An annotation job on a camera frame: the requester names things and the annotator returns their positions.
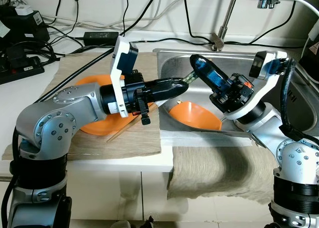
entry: cabinet door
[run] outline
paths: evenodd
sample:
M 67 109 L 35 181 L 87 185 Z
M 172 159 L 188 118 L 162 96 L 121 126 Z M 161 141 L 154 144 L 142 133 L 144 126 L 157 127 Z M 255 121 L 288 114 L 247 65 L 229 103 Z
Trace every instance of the cabinet door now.
M 69 172 L 72 219 L 141 220 L 140 172 Z

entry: orange bowl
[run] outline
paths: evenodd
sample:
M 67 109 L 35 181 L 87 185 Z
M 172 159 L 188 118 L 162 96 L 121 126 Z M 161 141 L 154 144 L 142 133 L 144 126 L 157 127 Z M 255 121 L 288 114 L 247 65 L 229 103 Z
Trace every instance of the orange bowl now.
M 76 85 L 85 83 L 97 82 L 100 86 L 112 84 L 109 75 L 94 75 L 81 79 Z M 93 122 L 81 127 L 85 133 L 92 135 L 112 135 L 121 130 L 134 119 L 132 114 L 128 117 L 122 118 L 119 113 L 107 115 L 104 121 Z
M 193 102 L 174 106 L 169 114 L 177 121 L 198 129 L 221 130 L 222 122 L 213 113 Z

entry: silver robotic arm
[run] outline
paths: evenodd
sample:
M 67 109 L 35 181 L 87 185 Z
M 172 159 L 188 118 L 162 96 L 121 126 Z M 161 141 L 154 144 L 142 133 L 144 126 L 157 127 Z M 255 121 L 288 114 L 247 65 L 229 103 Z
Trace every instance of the silver robotic arm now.
M 319 228 L 319 143 L 283 126 L 281 114 L 261 101 L 292 60 L 282 52 L 258 52 L 249 74 L 253 82 L 240 74 L 229 78 L 201 55 L 192 55 L 190 63 L 212 89 L 211 102 L 269 149 L 279 165 L 274 169 L 274 198 L 269 204 L 274 222 L 266 228 Z
M 69 227 L 72 200 L 66 196 L 66 163 L 73 135 L 113 113 L 142 114 L 142 123 L 149 124 L 148 103 L 188 89 L 181 78 L 144 82 L 142 74 L 133 70 L 137 54 L 133 44 L 119 37 L 112 56 L 112 85 L 70 86 L 21 112 L 16 130 L 23 139 L 10 168 L 18 179 L 6 227 Z

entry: chopstick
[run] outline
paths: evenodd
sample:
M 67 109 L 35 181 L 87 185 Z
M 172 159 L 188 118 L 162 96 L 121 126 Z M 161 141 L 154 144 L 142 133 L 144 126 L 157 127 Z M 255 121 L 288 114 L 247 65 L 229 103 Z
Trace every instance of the chopstick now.
M 157 108 L 157 105 L 153 103 L 151 106 L 149 106 L 149 113 L 153 112 Z M 109 140 L 106 141 L 106 143 L 112 142 L 115 138 L 120 136 L 123 132 L 128 130 L 130 127 L 137 124 L 139 121 L 141 121 L 142 116 L 138 115 L 136 116 L 129 124 L 127 124 L 125 127 L 123 127 L 121 130 L 119 130 L 117 133 L 115 133 Z

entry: stainless steel sink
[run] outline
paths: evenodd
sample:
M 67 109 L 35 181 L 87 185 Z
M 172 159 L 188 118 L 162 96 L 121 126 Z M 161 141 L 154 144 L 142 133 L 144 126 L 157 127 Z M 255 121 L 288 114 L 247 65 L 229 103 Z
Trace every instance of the stainless steel sink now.
M 233 73 L 241 73 L 250 81 L 253 81 L 253 78 L 250 78 L 248 74 L 255 56 L 254 53 L 201 52 L 170 49 L 155 49 L 154 52 L 157 53 L 158 58 L 159 78 L 185 77 L 192 71 L 189 57 L 197 53 L 212 59 L 228 76 L 231 76 Z M 281 81 L 263 98 L 264 102 L 271 103 L 277 109 L 279 109 Z M 191 101 L 206 108 L 221 119 L 223 122 L 222 131 L 241 132 L 232 121 L 224 119 L 223 114 L 211 103 L 209 100 L 211 93 L 211 89 L 203 81 L 200 79 L 194 81 L 184 94 L 171 99 L 160 107 L 160 129 L 167 131 L 200 131 L 176 121 L 168 113 L 173 106 L 177 105 L 178 101 Z M 302 131 L 307 131 L 308 134 L 317 136 L 319 132 L 319 124 L 317 123 L 318 112 L 318 95 L 295 72 L 290 85 L 288 101 L 288 115 L 291 123 Z

